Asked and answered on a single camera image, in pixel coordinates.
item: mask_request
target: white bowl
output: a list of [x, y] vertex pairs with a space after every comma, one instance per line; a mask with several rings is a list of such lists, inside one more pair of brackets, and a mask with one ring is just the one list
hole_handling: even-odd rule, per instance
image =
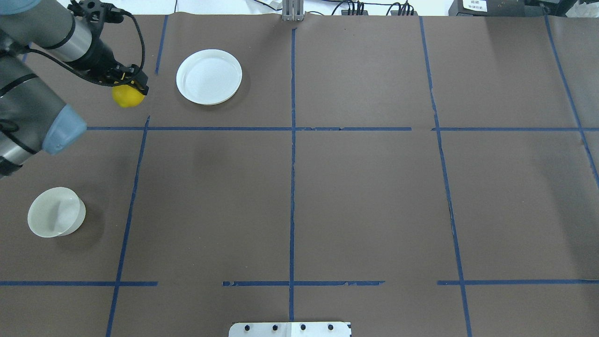
[[179, 92], [198, 104], [212, 106], [231, 98], [241, 84], [241, 65], [223, 50], [205, 49], [189, 55], [177, 70]]
[[55, 237], [71, 234], [84, 218], [85, 205], [77, 194], [65, 187], [54, 187], [31, 204], [27, 223], [35, 235]]

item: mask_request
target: yellow lemon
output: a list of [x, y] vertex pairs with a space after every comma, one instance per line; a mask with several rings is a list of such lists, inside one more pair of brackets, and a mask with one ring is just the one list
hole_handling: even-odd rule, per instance
[[144, 97], [141, 92], [128, 85], [113, 86], [113, 100], [123, 108], [137, 106]]

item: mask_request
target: label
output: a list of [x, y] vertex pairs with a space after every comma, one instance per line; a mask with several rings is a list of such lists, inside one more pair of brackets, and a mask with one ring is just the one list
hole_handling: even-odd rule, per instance
[[464, 8], [471, 11], [486, 12], [486, 0], [463, 0]]

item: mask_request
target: plate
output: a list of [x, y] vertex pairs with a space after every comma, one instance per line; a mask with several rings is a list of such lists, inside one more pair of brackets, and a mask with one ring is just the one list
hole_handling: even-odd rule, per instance
[[198, 104], [212, 106], [231, 98], [241, 84], [241, 65], [219, 49], [205, 49], [189, 55], [177, 70], [179, 92]]

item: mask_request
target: blue tape line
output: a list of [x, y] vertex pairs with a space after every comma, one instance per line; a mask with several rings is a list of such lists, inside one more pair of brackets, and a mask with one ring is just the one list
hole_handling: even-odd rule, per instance
[[464, 307], [464, 319], [466, 323], [466, 333], [468, 337], [472, 337], [472, 328], [470, 326], [470, 310], [468, 309], [468, 300], [466, 298], [466, 286], [464, 285], [464, 272], [462, 270], [462, 258], [459, 252], [459, 243], [458, 243], [458, 232], [455, 227], [455, 217], [453, 214], [453, 203], [451, 199], [451, 191], [449, 189], [449, 178], [447, 177], [447, 167], [445, 165], [445, 154], [443, 153], [443, 144], [441, 141], [441, 131], [439, 124], [439, 116], [437, 113], [437, 104], [435, 103], [435, 97], [432, 94], [432, 74], [431, 74], [431, 65], [428, 59], [428, 48], [426, 47], [426, 36], [424, 32], [424, 21], [422, 20], [422, 16], [418, 17], [420, 20], [420, 34], [422, 35], [422, 48], [424, 49], [424, 61], [426, 63], [426, 74], [428, 77], [428, 89], [431, 94], [431, 104], [432, 110], [434, 112], [435, 117], [435, 128], [437, 130], [437, 143], [439, 146], [439, 156], [441, 158], [441, 168], [443, 169], [443, 180], [445, 182], [445, 193], [447, 195], [447, 203], [449, 205], [449, 215], [451, 219], [451, 228], [453, 233], [453, 250], [455, 251], [455, 260], [458, 265], [458, 276], [460, 280], [460, 289], [462, 293], [462, 306]]
[[[385, 283], [384, 281], [294, 281], [294, 286], [298, 287], [339, 287], [339, 286], [358, 286], [358, 287], [376, 287]], [[289, 281], [225, 281], [223, 287], [287, 287]]]
[[589, 144], [586, 141], [585, 132], [582, 128], [582, 124], [580, 123], [580, 117], [578, 116], [578, 111], [576, 110], [576, 105], [574, 104], [574, 99], [572, 99], [572, 93], [570, 92], [570, 87], [568, 86], [568, 81], [565, 79], [564, 70], [562, 69], [561, 62], [559, 61], [559, 56], [557, 49], [555, 48], [555, 43], [553, 42], [553, 34], [551, 33], [551, 25], [549, 24], [549, 17], [545, 14], [545, 26], [547, 27], [547, 34], [549, 36], [549, 42], [551, 43], [551, 50], [553, 50], [553, 56], [555, 57], [555, 62], [558, 65], [559, 76], [562, 79], [564, 84], [565, 92], [568, 96], [568, 101], [570, 102], [570, 107], [572, 108], [572, 113], [574, 114], [574, 119], [576, 120], [576, 126], [580, 131], [580, 137], [582, 138], [582, 143], [585, 145], [586, 157], [589, 159], [591, 163], [591, 171], [593, 172], [593, 177], [595, 177], [595, 183], [599, 188], [599, 175], [597, 174], [597, 168], [595, 166], [595, 161], [593, 160], [593, 156], [591, 155], [591, 150], [589, 148]]
[[157, 287], [156, 281], [121, 281], [119, 287]]
[[0, 286], [16, 287], [114, 287], [114, 281], [0, 281]]
[[154, 69], [154, 73], [158, 75], [158, 70], [160, 70], [160, 60], [162, 59], [162, 48], [164, 46], [164, 38], [167, 34], [167, 23], [168, 23], [168, 15], [164, 16], [164, 23], [162, 24], [162, 36], [160, 37], [160, 46], [158, 47], [158, 57], [156, 58], [156, 69]]
[[[0, 287], [114, 287], [114, 281], [0, 281]], [[158, 282], [121, 282], [121, 287], [157, 287]]]
[[360, 128], [360, 127], [345, 127], [345, 128], [340, 128], [340, 127], [316, 127], [316, 128], [310, 128], [310, 127], [303, 127], [303, 128], [297, 128], [297, 131], [411, 131], [412, 128], [394, 128], [394, 127], [366, 127], [366, 128]]
[[294, 321], [295, 280], [295, 30], [291, 30], [291, 211], [289, 218], [289, 321]]
[[376, 287], [384, 281], [295, 281], [295, 285], [308, 287], [340, 287], [344, 285], [358, 287]]
[[[87, 127], [88, 131], [141, 131], [143, 127]], [[289, 127], [149, 127], [150, 131], [292, 131]], [[409, 127], [301, 127], [295, 131], [411, 131]]]
[[141, 131], [143, 127], [87, 127], [88, 131]]
[[578, 128], [439, 128], [441, 131], [544, 131], [544, 132], [561, 132], [561, 131], [578, 131]]
[[288, 287], [289, 281], [225, 281], [223, 287]]
[[150, 127], [151, 131], [291, 131], [286, 127]]
[[[460, 285], [460, 281], [437, 281], [437, 285]], [[472, 279], [465, 285], [518, 285], [518, 284], [598, 284], [599, 279]]]
[[112, 332], [112, 324], [114, 321], [114, 311], [116, 310], [116, 302], [119, 297], [120, 278], [123, 274], [123, 264], [125, 262], [125, 252], [127, 251], [127, 241], [129, 240], [129, 229], [131, 228], [131, 219], [133, 217], [133, 206], [135, 204], [135, 196], [137, 194], [137, 184], [140, 179], [141, 160], [144, 157], [144, 150], [146, 148], [146, 137], [148, 134], [149, 123], [150, 123], [150, 116], [148, 116], [148, 118], [146, 119], [146, 124], [144, 126], [144, 134], [141, 138], [140, 155], [137, 159], [137, 168], [135, 170], [135, 179], [133, 180], [133, 190], [131, 192], [131, 202], [129, 203], [129, 213], [127, 215], [127, 224], [125, 225], [125, 234], [123, 235], [123, 245], [120, 250], [119, 268], [116, 273], [113, 301], [110, 306], [110, 315], [108, 316], [108, 326], [106, 328], [106, 337], [110, 337], [110, 334]]

